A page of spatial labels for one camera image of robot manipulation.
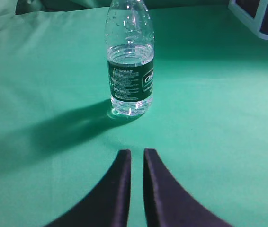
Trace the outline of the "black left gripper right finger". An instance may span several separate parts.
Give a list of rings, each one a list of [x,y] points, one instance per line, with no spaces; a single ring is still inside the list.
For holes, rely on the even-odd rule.
[[[143,154],[143,201],[149,227],[230,226],[196,201],[152,148]]]

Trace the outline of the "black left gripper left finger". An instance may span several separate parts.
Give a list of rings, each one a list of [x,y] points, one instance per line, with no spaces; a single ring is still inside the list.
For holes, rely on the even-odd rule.
[[[120,150],[98,184],[48,227],[126,227],[131,195],[131,151]]]

